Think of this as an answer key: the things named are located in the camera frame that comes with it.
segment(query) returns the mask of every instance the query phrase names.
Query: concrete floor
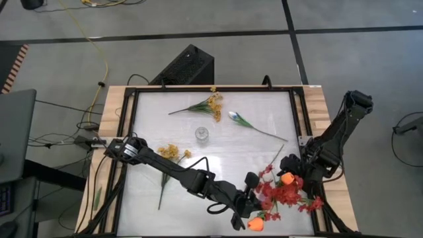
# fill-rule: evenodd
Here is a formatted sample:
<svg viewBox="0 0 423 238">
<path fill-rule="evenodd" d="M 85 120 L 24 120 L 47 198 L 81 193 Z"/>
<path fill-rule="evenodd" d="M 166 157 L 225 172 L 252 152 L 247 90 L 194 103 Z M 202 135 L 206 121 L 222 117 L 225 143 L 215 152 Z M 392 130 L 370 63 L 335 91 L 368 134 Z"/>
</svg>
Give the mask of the concrete floor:
<svg viewBox="0 0 423 238">
<path fill-rule="evenodd" d="M 70 7 L 79 6 L 77 1 L 65 2 Z M 288 3 L 296 29 L 423 24 L 420 1 L 289 0 Z M 9 1 L 0 14 L 0 40 L 82 37 L 66 12 L 35 13 L 23 10 L 19 4 Z M 58 7 L 57 1 L 49 1 L 43 9 Z M 89 36 L 288 28 L 282 4 L 277 0 L 148 0 L 131 7 L 72 12 Z M 348 90 L 361 90 L 374 99 L 374 111 L 362 120 L 344 150 L 346 179 L 360 231 L 420 237 L 422 169 L 397 161 L 391 152 L 390 139 L 391 128 L 402 116 L 423 108 L 419 97 L 423 87 L 423 32 L 307 34 L 297 38 L 309 83 L 323 86 L 332 118 Z M 189 44 L 215 57 L 216 84 L 259 84 L 266 74 L 274 84 L 301 84 L 288 35 L 134 40 L 98 45 L 109 61 L 108 85 L 123 85 L 132 73 L 154 78 Z M 103 62 L 89 43 L 33 44 L 13 90 L 34 88 L 40 100 L 86 108 L 103 73 Z M 104 102 L 105 95 L 103 90 L 99 103 Z M 36 104 L 31 135 L 71 134 L 80 117 L 79 112 Z M 95 116 L 94 120 L 98 121 L 99 117 Z M 411 132 L 396 139 L 395 147 L 402 158 L 423 164 L 420 137 Z M 29 159 L 52 167 L 76 161 L 84 154 L 78 147 L 66 146 L 28 150 Z M 81 165 L 70 169 L 78 174 Z M 43 184 L 41 194 L 51 189 L 54 188 Z M 71 233 L 52 218 L 80 199 L 81 193 L 62 192 L 45 200 L 54 207 L 40 214 L 40 220 L 51 220 L 41 224 L 39 237 Z M 77 204 L 64 216 L 63 222 L 68 227 L 75 226 L 78 209 Z"/>
</svg>

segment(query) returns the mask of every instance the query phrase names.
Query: orange tulip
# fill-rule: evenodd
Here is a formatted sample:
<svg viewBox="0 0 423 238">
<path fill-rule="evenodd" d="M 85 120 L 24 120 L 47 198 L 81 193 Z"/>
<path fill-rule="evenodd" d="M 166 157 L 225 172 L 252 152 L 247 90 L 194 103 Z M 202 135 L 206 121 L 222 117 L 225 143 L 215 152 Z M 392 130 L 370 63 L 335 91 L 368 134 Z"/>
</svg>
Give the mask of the orange tulip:
<svg viewBox="0 0 423 238">
<path fill-rule="evenodd" d="M 262 218 L 256 217 L 249 221 L 248 227 L 252 231 L 262 231 L 264 227 L 264 221 Z"/>
<path fill-rule="evenodd" d="M 281 182 L 283 182 L 284 185 L 289 185 L 291 184 L 294 180 L 295 177 L 290 173 L 285 173 L 280 177 Z"/>
</svg>

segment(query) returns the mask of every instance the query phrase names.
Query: black box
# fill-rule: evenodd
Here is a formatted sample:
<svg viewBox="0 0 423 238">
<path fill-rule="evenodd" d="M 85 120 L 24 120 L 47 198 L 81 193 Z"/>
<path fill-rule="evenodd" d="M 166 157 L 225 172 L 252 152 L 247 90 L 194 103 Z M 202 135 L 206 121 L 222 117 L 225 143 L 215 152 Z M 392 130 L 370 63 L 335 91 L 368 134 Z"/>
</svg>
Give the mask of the black box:
<svg viewBox="0 0 423 238">
<path fill-rule="evenodd" d="M 214 85 L 214 57 L 189 45 L 150 85 Z"/>
</svg>

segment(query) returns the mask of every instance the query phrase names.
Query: wooden table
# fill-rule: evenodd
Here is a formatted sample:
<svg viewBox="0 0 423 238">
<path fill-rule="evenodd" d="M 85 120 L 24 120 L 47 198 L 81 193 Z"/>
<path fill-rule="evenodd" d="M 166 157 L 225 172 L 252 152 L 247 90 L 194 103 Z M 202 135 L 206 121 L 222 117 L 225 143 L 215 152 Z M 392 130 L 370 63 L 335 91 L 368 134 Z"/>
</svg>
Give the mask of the wooden table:
<svg viewBox="0 0 423 238">
<path fill-rule="evenodd" d="M 266 85 L 217 85 L 218 87 L 267 87 Z M 98 134 L 103 137 L 114 137 L 116 136 L 116 132 L 118 131 L 118 125 L 119 125 L 119 119 L 120 119 L 120 112 L 122 108 L 122 104 L 124 101 L 124 92 L 125 88 L 128 86 L 110 86 L 107 94 L 106 103 L 104 105 L 104 111 L 100 122 L 100 130 Z M 143 87 L 160 87 L 160 86 L 143 86 Z M 169 87 L 211 87 L 211 86 L 194 86 L 194 85 L 183 85 L 183 86 L 169 86 Z M 305 102 L 307 105 L 307 111 L 309 113 L 309 119 L 311 123 L 311 129 L 313 132 L 313 136 L 319 136 L 321 135 L 326 128 L 330 124 L 330 118 L 328 114 L 328 109 L 325 102 L 325 96 L 323 95 L 323 90 L 321 86 L 302 86 L 302 85 L 276 85 L 276 87 L 303 87 L 304 94 L 305 94 Z M 301 111 L 301 105 L 299 103 L 299 98 L 295 99 L 297 103 L 297 111 L 300 118 L 300 124 L 301 124 L 301 131 L 305 134 L 305 124 L 303 121 L 303 115 Z M 130 103 L 128 103 L 128 110 L 124 125 L 124 133 L 127 134 L 128 129 L 128 123 L 130 119 L 130 112 L 131 112 L 131 99 Z M 89 182 L 89 196 L 87 196 L 87 188 L 88 186 L 85 186 L 84 191 L 84 197 L 81 202 L 81 207 L 79 210 L 79 217 L 77 226 L 82 221 L 81 228 L 82 230 L 85 228 L 88 224 L 89 218 L 91 216 L 91 204 L 93 203 L 93 193 L 94 193 L 94 174 L 97 171 L 98 165 L 100 164 L 101 159 L 104 157 L 103 155 L 104 149 L 96 149 L 93 153 L 93 158 L 91 162 L 91 168 L 90 168 L 90 176 L 87 180 L 87 183 Z M 101 167 L 98 170 L 97 173 L 97 180 L 96 180 L 96 190 L 98 190 L 100 187 L 102 188 L 102 193 L 100 195 L 100 202 L 98 207 L 101 207 L 101 205 L 104 202 L 105 197 L 105 190 L 108 182 L 109 172 L 110 172 L 110 166 L 111 166 L 111 159 L 106 159 L 101 164 Z M 119 175 L 119 171 L 116 173 L 115 182 L 117 181 Z M 344 223 L 353 230 L 358 230 L 356 218 L 354 216 L 354 211 L 352 209 L 351 200 L 350 200 L 350 194 L 348 193 L 348 187 L 346 185 L 345 177 L 342 177 L 338 179 L 337 181 L 330 182 L 325 184 L 325 192 L 327 196 L 327 200 L 329 204 L 332 206 L 333 210 L 338 214 L 338 216 L 344 221 Z M 87 199 L 89 202 L 87 213 L 85 214 L 85 208 L 87 204 Z M 114 209 L 116 206 L 116 200 L 112 203 L 111 207 L 108 211 L 107 216 L 107 222 L 106 222 L 106 229 L 105 232 L 111 232 L 112 229 L 112 220 L 114 215 Z M 321 231 L 325 231 L 325 223 L 323 221 L 323 214 L 321 212 L 318 213 L 318 219 L 319 219 L 319 226 L 321 228 Z"/>
</svg>

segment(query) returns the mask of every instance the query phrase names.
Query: white flower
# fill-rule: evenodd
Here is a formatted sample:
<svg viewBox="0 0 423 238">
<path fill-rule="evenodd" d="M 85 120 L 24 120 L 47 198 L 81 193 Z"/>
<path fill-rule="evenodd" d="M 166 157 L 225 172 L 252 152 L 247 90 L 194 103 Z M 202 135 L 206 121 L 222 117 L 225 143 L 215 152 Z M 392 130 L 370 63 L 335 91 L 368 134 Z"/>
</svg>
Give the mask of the white flower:
<svg viewBox="0 0 423 238">
<path fill-rule="evenodd" d="M 236 112 L 229 112 L 229 117 L 234 121 L 239 119 L 238 114 Z"/>
</svg>

